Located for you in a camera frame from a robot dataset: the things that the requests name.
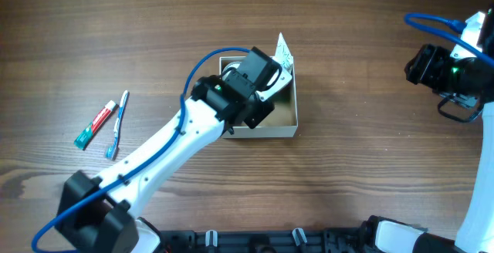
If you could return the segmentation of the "white lotion tube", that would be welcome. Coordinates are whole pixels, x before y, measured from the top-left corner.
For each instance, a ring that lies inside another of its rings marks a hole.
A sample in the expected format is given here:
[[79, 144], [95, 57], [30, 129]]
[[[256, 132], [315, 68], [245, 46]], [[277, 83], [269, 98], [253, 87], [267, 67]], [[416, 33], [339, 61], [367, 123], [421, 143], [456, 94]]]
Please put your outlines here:
[[282, 33], [279, 34], [274, 58], [288, 73], [293, 72], [293, 55], [291, 54]]

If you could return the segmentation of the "white cotton swab jar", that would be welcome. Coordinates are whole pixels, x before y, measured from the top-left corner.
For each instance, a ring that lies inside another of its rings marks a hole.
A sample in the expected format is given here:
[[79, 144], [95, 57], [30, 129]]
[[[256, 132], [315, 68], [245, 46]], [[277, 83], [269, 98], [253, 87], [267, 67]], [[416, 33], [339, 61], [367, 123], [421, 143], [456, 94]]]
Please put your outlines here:
[[222, 71], [222, 76], [226, 76], [230, 71], [237, 69], [240, 66], [240, 62], [230, 62]]

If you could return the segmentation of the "blue white toothbrush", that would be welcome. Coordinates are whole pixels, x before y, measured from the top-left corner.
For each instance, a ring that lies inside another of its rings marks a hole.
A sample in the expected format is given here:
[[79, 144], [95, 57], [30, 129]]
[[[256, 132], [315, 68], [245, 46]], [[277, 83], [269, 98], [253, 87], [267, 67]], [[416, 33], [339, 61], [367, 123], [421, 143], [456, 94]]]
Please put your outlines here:
[[114, 124], [113, 127], [113, 135], [114, 135], [114, 140], [113, 140], [113, 145], [111, 147], [108, 147], [106, 152], [105, 152], [105, 158], [109, 160], [115, 160], [117, 151], [118, 151], [118, 144], [120, 142], [120, 128], [121, 128], [121, 120], [123, 119], [123, 114], [127, 106], [127, 101], [129, 97], [129, 91], [125, 90], [123, 92], [123, 95], [120, 99], [120, 104], [119, 104], [119, 110], [117, 114], [117, 120]]

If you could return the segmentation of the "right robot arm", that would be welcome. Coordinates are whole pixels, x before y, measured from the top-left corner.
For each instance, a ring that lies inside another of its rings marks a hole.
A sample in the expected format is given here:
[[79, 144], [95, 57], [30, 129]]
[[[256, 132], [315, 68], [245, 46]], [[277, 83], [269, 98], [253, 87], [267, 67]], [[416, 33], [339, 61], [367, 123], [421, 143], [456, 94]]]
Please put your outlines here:
[[371, 214], [421, 223], [451, 237], [465, 218], [481, 153], [479, 123], [457, 123], [435, 110], [437, 99], [402, 73], [413, 52], [383, 48], [348, 63], [356, 94], [348, 118], [355, 143], [360, 195], [336, 211], [335, 221]]

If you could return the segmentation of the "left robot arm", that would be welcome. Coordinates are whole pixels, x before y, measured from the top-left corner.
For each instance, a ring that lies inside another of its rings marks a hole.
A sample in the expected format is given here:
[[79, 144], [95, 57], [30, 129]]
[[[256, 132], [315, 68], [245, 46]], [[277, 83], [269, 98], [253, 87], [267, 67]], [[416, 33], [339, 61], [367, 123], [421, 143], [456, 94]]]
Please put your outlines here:
[[64, 184], [55, 229], [78, 252], [158, 252], [161, 235], [141, 217], [154, 192], [203, 147], [245, 122], [256, 127], [290, 81], [251, 80], [236, 72], [202, 77], [178, 113], [122, 161]]

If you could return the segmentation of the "red Colgate toothpaste tube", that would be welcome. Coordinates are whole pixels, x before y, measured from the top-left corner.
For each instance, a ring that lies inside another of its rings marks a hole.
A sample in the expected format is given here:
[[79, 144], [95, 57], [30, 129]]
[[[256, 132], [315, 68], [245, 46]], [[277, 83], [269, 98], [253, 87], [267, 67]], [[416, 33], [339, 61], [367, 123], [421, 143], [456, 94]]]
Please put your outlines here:
[[94, 117], [94, 119], [86, 126], [82, 133], [74, 140], [74, 145], [81, 150], [84, 150], [88, 143], [92, 140], [94, 134], [101, 128], [103, 123], [108, 119], [113, 112], [116, 103], [110, 100], [103, 109]]

